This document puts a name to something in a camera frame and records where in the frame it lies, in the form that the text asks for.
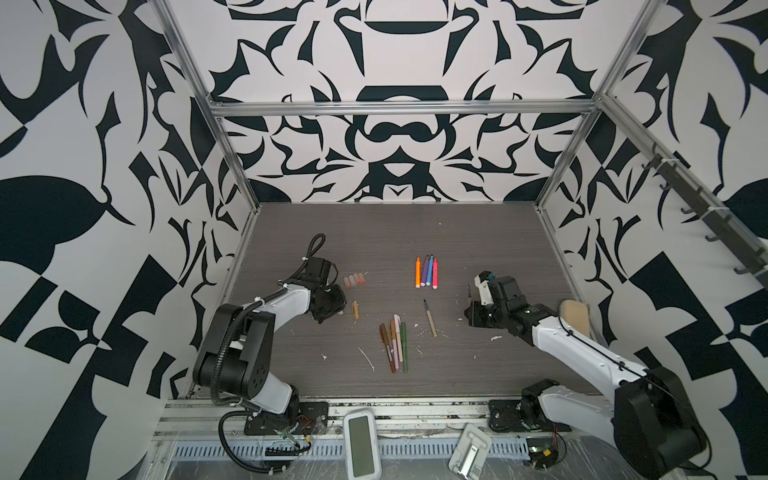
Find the tan marker pen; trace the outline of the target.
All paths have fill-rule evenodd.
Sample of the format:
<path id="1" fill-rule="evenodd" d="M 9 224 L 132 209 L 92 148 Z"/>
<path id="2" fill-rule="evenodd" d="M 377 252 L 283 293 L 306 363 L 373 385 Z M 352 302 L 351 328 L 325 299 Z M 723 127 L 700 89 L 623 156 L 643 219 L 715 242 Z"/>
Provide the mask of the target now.
<path id="1" fill-rule="evenodd" d="M 437 332 L 437 329 L 436 329 L 436 325 L 435 325 L 435 322 L 434 322 L 434 318 L 433 318 L 432 312 L 431 312 L 431 310 L 429 308 L 429 305 L 428 305 L 428 302 L 427 302 L 426 299 L 423 300 L 423 305 L 424 305 L 425 315 L 427 317 L 427 321 L 428 321 L 428 325 L 429 325 L 429 328 L 430 328 L 431 335 L 433 336 L 433 338 L 437 338 L 438 337 L 438 332 Z"/>

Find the blue highlighter pen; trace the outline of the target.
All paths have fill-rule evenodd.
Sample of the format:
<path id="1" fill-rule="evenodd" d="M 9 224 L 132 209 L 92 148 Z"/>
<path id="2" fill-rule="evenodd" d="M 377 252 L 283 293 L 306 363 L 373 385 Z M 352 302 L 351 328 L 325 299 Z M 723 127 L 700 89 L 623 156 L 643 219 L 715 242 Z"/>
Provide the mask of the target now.
<path id="1" fill-rule="evenodd" d="M 426 285 L 426 286 L 431 286 L 431 267 L 432 267 L 432 257 L 434 257 L 434 256 L 433 256 L 433 255 L 430 255 L 430 256 L 429 256 L 429 258 L 428 258 L 428 260 L 425 262 L 425 274 L 424 274 L 424 279 L 425 279 L 425 285 Z"/>

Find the red highlighter pen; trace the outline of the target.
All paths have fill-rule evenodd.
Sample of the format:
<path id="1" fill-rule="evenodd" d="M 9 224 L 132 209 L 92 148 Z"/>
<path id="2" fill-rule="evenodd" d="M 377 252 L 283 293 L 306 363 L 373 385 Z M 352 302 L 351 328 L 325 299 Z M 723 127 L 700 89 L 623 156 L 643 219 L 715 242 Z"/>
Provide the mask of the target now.
<path id="1" fill-rule="evenodd" d="M 439 263 L 436 257 L 432 257 L 431 287 L 433 289 L 439 288 Z"/>

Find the green marker pen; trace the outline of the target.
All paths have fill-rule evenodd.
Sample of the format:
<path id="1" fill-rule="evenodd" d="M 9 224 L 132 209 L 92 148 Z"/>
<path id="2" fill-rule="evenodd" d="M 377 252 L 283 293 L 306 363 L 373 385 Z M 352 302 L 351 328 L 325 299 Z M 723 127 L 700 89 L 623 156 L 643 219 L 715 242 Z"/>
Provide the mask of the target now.
<path id="1" fill-rule="evenodd" d="M 409 372 L 409 364 L 408 364 L 408 350 L 407 350 L 407 326 L 404 322 L 400 322 L 399 324 L 399 332 L 400 332 L 400 353 L 401 353 L 401 365 L 402 370 L 405 373 Z"/>

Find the purple highlighter pen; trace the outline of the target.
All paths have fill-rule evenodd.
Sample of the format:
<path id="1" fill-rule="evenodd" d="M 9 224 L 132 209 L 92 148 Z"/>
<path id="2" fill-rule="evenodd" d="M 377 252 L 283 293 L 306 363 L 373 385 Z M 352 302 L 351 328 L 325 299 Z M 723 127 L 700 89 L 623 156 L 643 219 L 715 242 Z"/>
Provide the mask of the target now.
<path id="1" fill-rule="evenodd" d="M 421 287 L 424 287 L 426 285 L 426 282 L 427 282 L 428 273 L 430 271 L 430 269 L 429 269 L 429 261 L 430 261 L 430 256 L 429 255 L 425 255 L 421 259 L 421 268 L 420 268 L 420 277 L 419 277 L 419 279 L 420 279 L 419 285 Z"/>

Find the orange highlighter pen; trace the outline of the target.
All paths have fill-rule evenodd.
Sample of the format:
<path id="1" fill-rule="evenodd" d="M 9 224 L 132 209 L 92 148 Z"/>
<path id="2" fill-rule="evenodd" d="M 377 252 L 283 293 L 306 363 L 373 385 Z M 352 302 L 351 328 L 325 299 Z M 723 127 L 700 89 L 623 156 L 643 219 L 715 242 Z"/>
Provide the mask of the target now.
<path id="1" fill-rule="evenodd" d="M 416 257 L 415 260 L 415 273 L 414 273 L 414 286 L 415 288 L 421 288 L 421 273 L 422 273 L 422 262 L 420 257 Z"/>

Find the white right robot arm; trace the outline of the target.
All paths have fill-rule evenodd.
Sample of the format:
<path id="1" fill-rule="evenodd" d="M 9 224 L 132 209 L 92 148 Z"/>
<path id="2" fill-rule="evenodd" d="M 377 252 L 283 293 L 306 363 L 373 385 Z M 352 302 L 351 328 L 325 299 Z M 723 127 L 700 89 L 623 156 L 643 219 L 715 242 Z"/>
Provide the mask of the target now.
<path id="1" fill-rule="evenodd" d="M 554 310 L 529 303 L 510 276 L 483 271 L 474 285 L 479 297 L 465 311 L 470 326 L 507 331 L 561 361 L 598 392 L 581 394 L 555 380 L 541 380 L 521 391 L 516 406 L 491 407 L 492 430 L 568 425 L 616 448 L 647 479 L 659 479 L 709 449 L 674 372 L 649 369 L 610 351 Z"/>

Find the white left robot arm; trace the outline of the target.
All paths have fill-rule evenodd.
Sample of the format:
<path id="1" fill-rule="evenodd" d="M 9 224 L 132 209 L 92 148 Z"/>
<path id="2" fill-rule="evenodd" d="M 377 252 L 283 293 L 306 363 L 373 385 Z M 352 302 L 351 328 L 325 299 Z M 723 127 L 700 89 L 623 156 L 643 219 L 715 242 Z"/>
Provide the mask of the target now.
<path id="1" fill-rule="evenodd" d="M 237 404 L 288 426 L 296 422 L 297 389 L 271 372 L 274 337 L 296 317 L 309 314 L 321 324 L 346 306 L 336 265 L 318 256 L 325 241 L 323 233 L 312 238 L 300 267 L 275 292 L 215 311 L 192 370 L 194 384 L 209 390 L 213 404 Z"/>

